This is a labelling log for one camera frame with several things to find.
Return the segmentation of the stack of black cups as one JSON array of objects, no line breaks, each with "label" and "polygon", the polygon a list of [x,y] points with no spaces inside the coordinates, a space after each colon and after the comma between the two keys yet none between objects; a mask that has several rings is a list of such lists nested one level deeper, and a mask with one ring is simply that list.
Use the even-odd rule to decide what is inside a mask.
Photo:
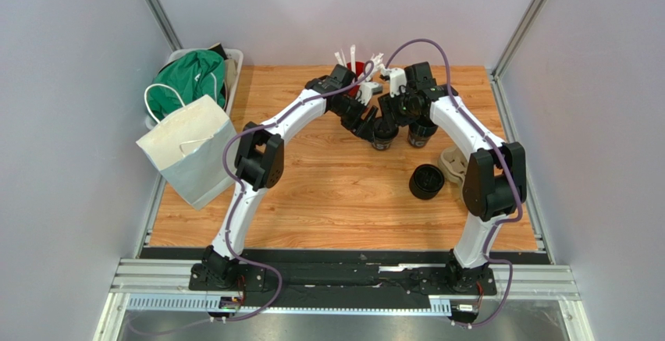
[{"label": "stack of black cups", "polygon": [[416,148],[424,147],[438,130],[438,126],[426,116],[420,116],[409,125],[407,142]]}]

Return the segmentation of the stack of black lids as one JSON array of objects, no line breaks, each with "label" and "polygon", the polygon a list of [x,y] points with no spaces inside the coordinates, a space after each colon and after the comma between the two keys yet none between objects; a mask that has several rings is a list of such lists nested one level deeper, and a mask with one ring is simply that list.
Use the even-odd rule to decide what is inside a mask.
[{"label": "stack of black lids", "polygon": [[409,179],[410,192],[420,200],[434,198],[445,184],[443,172],[435,165],[419,165]]}]

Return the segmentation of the white paper bag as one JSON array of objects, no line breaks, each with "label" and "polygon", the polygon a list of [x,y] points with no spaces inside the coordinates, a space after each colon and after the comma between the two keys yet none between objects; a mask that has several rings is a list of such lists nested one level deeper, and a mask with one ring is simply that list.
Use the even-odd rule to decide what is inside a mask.
[{"label": "white paper bag", "polygon": [[169,90],[180,107],[163,119],[149,111],[156,125],[137,145],[178,195],[198,211],[233,184],[224,165],[231,169],[234,165],[224,158],[223,152],[236,130],[210,96],[186,105],[175,89],[153,83],[145,89],[144,100],[155,87]]}]

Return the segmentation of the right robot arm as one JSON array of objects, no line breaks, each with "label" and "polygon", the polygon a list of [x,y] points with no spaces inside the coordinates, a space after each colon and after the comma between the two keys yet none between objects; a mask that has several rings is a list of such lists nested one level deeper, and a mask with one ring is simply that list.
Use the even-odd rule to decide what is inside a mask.
[{"label": "right robot arm", "polygon": [[468,217],[445,275],[450,290],[465,293],[487,275],[496,233],[525,202],[525,149],[488,130],[450,84],[437,83],[427,62],[404,69],[380,66],[379,72],[389,85],[389,93],[379,98],[387,124],[406,126],[426,118],[467,158],[462,198]]}]

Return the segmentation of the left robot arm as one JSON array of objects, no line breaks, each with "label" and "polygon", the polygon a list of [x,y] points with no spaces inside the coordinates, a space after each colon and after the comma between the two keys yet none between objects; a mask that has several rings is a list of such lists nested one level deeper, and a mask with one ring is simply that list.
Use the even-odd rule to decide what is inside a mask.
[{"label": "left robot arm", "polygon": [[267,191],[283,176],[285,146],[306,125],[333,112],[353,135],[373,140],[378,109],[368,105],[372,92],[358,91],[352,96],[350,91],[371,79],[377,64],[367,61],[361,74],[335,66],[330,75],[310,80],[280,113],[260,124],[248,123],[225,146],[224,158],[232,144],[237,146],[232,164],[224,165],[236,183],[233,200],[218,235],[191,269],[191,290],[240,288],[240,263],[244,261],[240,254],[251,221]]}]

